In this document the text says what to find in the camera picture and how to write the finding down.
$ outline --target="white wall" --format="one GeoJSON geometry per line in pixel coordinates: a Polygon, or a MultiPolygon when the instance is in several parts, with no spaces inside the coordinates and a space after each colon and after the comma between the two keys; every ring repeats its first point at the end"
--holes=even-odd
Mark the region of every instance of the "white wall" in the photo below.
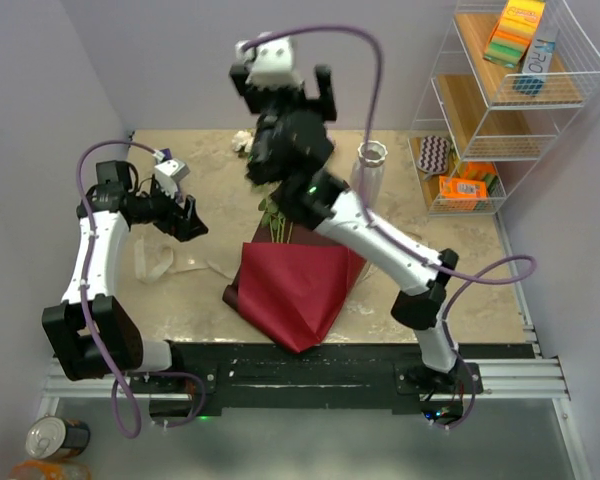
{"type": "MultiPolygon", "coordinates": [[[[571,0],[600,49],[600,0],[571,0]]],[[[516,252],[535,255],[524,284],[545,355],[560,355],[600,479],[600,95],[505,209],[516,252]]]]}
{"type": "Polygon", "coordinates": [[[122,133],[59,1],[0,1],[0,479],[24,457],[51,356],[40,314],[77,251],[77,157],[122,133]]]}
{"type": "MultiPolygon", "coordinates": [[[[113,106],[136,128],[252,125],[228,78],[234,44],[318,22],[361,25],[379,37],[387,70],[376,127],[406,128],[455,7],[455,0],[62,1],[113,106]]],[[[333,34],[298,43],[305,78],[316,63],[333,67],[338,126],[361,128],[371,89],[370,48],[333,34]]]]}

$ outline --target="clear glass bottle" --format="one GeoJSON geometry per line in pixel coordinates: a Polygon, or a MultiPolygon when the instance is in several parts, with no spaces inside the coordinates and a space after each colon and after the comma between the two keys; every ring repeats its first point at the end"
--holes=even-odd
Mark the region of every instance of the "clear glass bottle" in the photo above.
{"type": "Polygon", "coordinates": [[[361,143],[358,147],[358,159],[351,170],[349,185],[362,197],[365,205],[371,208],[375,207],[378,200],[387,153],[387,147],[375,140],[370,140],[366,148],[361,143]]]}

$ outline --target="beige mat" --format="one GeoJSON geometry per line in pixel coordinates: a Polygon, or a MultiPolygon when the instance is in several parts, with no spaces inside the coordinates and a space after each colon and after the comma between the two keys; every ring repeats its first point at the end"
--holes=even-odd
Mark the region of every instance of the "beige mat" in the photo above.
{"type": "MultiPolygon", "coordinates": [[[[222,292],[240,260],[242,243],[254,232],[261,213],[260,197],[244,179],[245,161],[230,144],[234,131],[140,130],[135,140],[154,148],[169,147],[191,173],[185,192],[198,201],[198,213],[210,229],[206,236],[180,244],[152,226],[135,226],[121,265],[118,297],[143,335],[178,341],[264,342],[267,338],[225,305],[222,292]],[[158,261],[163,245],[173,247],[178,269],[211,264],[183,273],[165,274],[152,284],[138,281],[134,244],[144,238],[147,268],[158,261]]],[[[348,178],[361,132],[335,131],[336,154],[330,169],[348,178]]],[[[404,232],[432,248],[452,248],[460,255],[458,269],[474,273],[503,256],[493,217],[426,215],[420,187],[411,164],[406,132],[376,132],[387,145],[387,171],[377,212],[404,232]]],[[[131,150],[141,178],[153,165],[150,155],[131,150]]],[[[501,267],[494,276],[508,276],[501,267]]],[[[453,280],[449,294],[460,282],[453,280]]],[[[395,322],[389,310],[397,287],[384,273],[371,271],[351,293],[327,342],[415,342],[413,333],[395,322]]],[[[451,329],[460,342],[520,343],[524,333],[512,287],[473,286],[451,313],[451,329]]]]}

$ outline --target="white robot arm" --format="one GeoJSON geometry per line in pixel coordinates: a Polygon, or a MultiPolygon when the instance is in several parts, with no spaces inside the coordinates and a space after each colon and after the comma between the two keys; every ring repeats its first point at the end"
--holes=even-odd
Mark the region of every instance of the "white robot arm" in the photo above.
{"type": "Polygon", "coordinates": [[[59,305],[45,308],[42,325],[68,378],[97,378],[109,372],[90,335],[80,335],[85,327],[80,287],[83,265],[90,255],[87,301],[100,337],[117,366],[123,371],[153,372],[172,366],[171,346],[165,341],[148,341],[116,300],[116,274],[124,243],[132,225],[152,223],[179,241],[207,233],[195,212],[195,199],[180,199],[178,183],[188,173],[178,159],[156,156],[151,188],[139,192],[137,172],[131,181],[130,164],[112,160],[96,165],[98,183],[87,197],[93,210],[95,231],[91,231],[84,205],[77,209],[80,219],[80,247],[71,281],[59,305]],[[89,252],[89,239],[95,235],[89,252]]]}
{"type": "MultiPolygon", "coordinates": [[[[438,272],[430,265],[441,265],[440,252],[415,242],[386,220],[371,214],[373,222],[382,227],[396,241],[409,246],[429,261],[422,265],[403,250],[389,243],[375,229],[370,228],[361,209],[364,208],[353,190],[341,193],[332,206],[333,217],[327,218],[314,230],[350,248],[358,255],[376,265],[389,275],[404,293],[405,297],[417,298],[427,294],[436,283],[438,272]]],[[[445,336],[441,318],[436,314],[433,325],[418,329],[418,322],[402,321],[414,328],[414,333],[422,350],[422,362],[428,368],[447,373],[456,363],[456,355],[445,336]]]]}
{"type": "Polygon", "coordinates": [[[273,199],[287,218],[349,247],[385,271],[400,289],[391,313],[414,330],[425,375],[453,375],[457,344],[448,338],[440,318],[449,277],[432,265],[455,268],[457,255],[420,245],[365,211],[357,194],[325,170],[333,145],[324,122],[337,118],[329,67],[315,68],[320,95],[307,99],[289,37],[246,52],[243,45],[236,46],[238,63],[231,67],[230,77],[251,113],[259,115],[247,178],[256,185],[281,182],[273,199]],[[396,243],[417,251],[427,263],[416,261],[396,243]]]}

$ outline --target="wire shelf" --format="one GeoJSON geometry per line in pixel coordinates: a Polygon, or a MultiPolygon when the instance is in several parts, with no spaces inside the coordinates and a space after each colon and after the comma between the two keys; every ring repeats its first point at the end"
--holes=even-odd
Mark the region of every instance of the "wire shelf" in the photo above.
{"type": "Polygon", "coordinates": [[[537,160],[555,135],[475,136],[467,147],[463,161],[537,160]]]}
{"type": "Polygon", "coordinates": [[[542,25],[560,30],[556,52],[549,73],[530,77],[482,58],[506,1],[460,0],[454,25],[489,107],[576,108],[599,88],[600,53],[564,0],[545,3],[542,25]]]}
{"type": "MultiPolygon", "coordinates": [[[[458,0],[412,122],[413,131],[446,127],[460,160],[493,162],[497,183],[487,199],[443,198],[438,178],[427,178],[415,167],[420,138],[412,138],[414,168],[432,215],[497,212],[600,88],[600,53],[565,0],[545,1],[542,25],[559,29],[548,73],[530,77],[519,73],[519,66],[509,69],[484,60],[506,4],[458,0]]],[[[455,168],[447,175],[455,176],[455,168]]]]}

